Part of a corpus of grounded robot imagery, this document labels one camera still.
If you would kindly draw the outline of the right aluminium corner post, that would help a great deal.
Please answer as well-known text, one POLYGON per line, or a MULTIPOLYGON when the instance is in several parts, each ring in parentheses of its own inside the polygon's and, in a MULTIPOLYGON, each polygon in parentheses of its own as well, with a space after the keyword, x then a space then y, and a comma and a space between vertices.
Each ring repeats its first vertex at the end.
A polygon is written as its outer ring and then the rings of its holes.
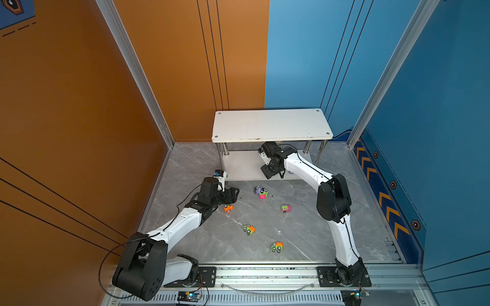
POLYGON ((419 2, 381 77, 373 89, 371 96, 367 100, 353 127, 347 140, 347 147, 350 150, 355 147, 355 144, 360 139, 362 132, 366 129, 439 2, 439 0, 422 0, 419 2))

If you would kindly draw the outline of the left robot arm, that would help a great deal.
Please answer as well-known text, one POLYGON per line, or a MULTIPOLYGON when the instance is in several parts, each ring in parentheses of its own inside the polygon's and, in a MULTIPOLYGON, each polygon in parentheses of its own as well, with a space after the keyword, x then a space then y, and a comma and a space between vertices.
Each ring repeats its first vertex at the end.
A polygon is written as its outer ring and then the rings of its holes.
POLYGON ((185 254, 169 258, 168 254, 219 206, 235 204, 239 194, 240 189, 226 186, 226 173, 206 177, 177 205, 177 214, 169 222, 129 238, 112 276, 112 285, 149 301, 162 286, 177 282, 190 287, 199 282, 197 259, 185 254))

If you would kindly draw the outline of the orange green toy car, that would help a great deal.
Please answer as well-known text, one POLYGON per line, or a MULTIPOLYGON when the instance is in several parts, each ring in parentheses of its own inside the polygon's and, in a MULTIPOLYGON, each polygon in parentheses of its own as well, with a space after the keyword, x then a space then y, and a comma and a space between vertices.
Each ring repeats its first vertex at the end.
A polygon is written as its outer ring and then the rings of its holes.
POLYGON ((254 226, 250 225, 250 224, 246 224, 243 226, 243 231, 248 235, 252 235, 256 232, 256 229, 254 226))

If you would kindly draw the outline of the aluminium corner post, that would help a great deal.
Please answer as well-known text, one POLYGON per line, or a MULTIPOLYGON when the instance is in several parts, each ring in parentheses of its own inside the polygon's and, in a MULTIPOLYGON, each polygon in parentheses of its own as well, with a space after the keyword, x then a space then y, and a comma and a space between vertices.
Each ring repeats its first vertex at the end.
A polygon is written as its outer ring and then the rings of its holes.
POLYGON ((117 11, 116 4, 109 0, 96 0, 96 3, 125 60, 126 66, 130 70, 131 76, 139 88, 140 94, 144 98, 145 104, 147 105, 162 138, 167 147, 173 149, 175 140, 170 132, 170 128, 164 118, 160 105, 139 61, 138 55, 133 47, 119 12, 117 11))
POLYGON ((353 127, 347 140, 347 147, 350 150, 355 147, 355 144, 360 139, 362 132, 366 129, 439 2, 439 0, 422 0, 419 2, 381 77, 373 89, 371 96, 367 100, 353 127))

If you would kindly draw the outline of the white two-tier shelf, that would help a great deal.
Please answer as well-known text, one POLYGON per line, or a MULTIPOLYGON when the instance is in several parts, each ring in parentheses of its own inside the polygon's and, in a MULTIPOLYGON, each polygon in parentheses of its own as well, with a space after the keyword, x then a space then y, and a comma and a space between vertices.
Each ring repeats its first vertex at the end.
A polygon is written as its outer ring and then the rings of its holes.
POLYGON ((264 181, 265 164, 258 150, 229 150, 228 144, 264 142, 306 142, 301 157, 310 161, 312 141, 324 148, 333 132, 319 108, 286 110, 241 110, 215 113, 212 141, 228 181, 264 181))

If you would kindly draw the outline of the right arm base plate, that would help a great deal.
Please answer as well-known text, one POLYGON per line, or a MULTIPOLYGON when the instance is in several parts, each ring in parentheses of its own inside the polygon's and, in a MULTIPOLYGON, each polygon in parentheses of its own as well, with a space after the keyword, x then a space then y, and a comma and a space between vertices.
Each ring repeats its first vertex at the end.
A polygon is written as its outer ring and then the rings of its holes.
POLYGON ((319 266, 316 268, 321 287, 372 287, 370 275, 364 265, 345 268, 319 266))

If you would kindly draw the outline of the left aluminium corner post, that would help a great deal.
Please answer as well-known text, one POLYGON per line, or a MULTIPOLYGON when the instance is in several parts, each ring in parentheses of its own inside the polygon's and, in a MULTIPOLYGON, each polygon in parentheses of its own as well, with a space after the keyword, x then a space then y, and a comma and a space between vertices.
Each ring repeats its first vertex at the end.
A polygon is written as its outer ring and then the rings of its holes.
POLYGON ((144 98, 145 104, 147 105, 162 138, 167 147, 173 149, 175 140, 170 132, 170 128, 164 118, 160 105, 139 61, 138 55, 133 47, 119 12, 117 11, 116 4, 109 0, 96 0, 96 3, 125 60, 126 66, 130 70, 131 76, 139 88, 140 94, 144 98))

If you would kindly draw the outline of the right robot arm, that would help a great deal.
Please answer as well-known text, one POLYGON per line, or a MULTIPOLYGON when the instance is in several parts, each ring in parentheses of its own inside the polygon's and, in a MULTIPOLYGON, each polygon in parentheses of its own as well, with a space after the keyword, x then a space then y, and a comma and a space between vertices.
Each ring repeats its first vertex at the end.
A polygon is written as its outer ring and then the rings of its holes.
POLYGON ((261 166, 265 178, 291 172, 317 192, 316 209, 329 224, 333 235, 337 281, 343 286, 372 286, 352 234, 352 199, 346 178, 321 170, 304 159, 294 147, 265 142, 258 152, 265 163, 261 166))

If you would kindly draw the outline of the left circuit board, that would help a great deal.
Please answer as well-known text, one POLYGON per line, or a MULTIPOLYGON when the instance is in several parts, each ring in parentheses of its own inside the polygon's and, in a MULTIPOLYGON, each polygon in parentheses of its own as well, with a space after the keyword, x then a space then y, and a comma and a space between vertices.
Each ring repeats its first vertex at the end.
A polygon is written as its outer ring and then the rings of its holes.
POLYGON ((179 291, 177 294, 177 305, 197 305, 203 301, 203 295, 199 291, 179 291))

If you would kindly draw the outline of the small purple figure toy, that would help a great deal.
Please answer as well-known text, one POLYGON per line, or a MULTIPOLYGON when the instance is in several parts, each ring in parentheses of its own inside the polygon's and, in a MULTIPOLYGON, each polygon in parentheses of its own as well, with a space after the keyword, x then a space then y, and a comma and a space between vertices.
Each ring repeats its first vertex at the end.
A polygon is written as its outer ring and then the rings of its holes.
POLYGON ((263 195, 267 190, 262 186, 256 186, 254 189, 254 193, 258 196, 263 195))

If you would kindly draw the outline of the green orange toy truck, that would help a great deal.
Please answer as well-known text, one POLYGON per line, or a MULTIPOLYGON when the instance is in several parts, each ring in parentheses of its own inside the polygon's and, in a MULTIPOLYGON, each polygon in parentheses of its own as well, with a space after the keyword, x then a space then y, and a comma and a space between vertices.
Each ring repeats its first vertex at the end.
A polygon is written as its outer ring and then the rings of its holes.
POLYGON ((272 252, 276 252, 276 253, 280 253, 283 251, 283 243, 282 242, 274 242, 271 246, 271 251, 272 252))

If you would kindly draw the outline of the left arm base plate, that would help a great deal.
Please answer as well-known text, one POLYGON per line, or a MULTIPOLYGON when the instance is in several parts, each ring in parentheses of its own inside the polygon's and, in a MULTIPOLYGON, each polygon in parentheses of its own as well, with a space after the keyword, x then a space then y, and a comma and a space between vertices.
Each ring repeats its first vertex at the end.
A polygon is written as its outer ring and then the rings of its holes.
POLYGON ((214 288, 216 284, 217 268, 215 266, 199 266, 195 280, 177 280, 165 285, 166 288, 197 288, 202 283, 207 288, 214 288))

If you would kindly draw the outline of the circuit board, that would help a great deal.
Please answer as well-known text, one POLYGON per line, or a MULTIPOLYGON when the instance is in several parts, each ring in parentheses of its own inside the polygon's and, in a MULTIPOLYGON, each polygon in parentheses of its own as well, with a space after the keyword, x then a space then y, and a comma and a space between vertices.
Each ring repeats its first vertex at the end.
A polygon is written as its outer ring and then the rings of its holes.
POLYGON ((199 291, 179 291, 177 294, 177 305, 197 305, 203 301, 203 295, 199 291))
POLYGON ((366 290, 341 291, 343 303, 346 306, 361 306, 362 299, 369 297, 371 294, 366 290))

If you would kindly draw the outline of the right circuit board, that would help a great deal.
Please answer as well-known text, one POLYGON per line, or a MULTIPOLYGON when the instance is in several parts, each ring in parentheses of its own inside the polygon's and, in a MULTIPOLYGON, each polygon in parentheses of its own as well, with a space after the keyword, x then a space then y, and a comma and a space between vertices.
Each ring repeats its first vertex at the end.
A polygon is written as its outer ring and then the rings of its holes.
POLYGON ((343 303, 346 306, 361 306, 362 299, 369 297, 371 294, 366 290, 341 291, 343 303))

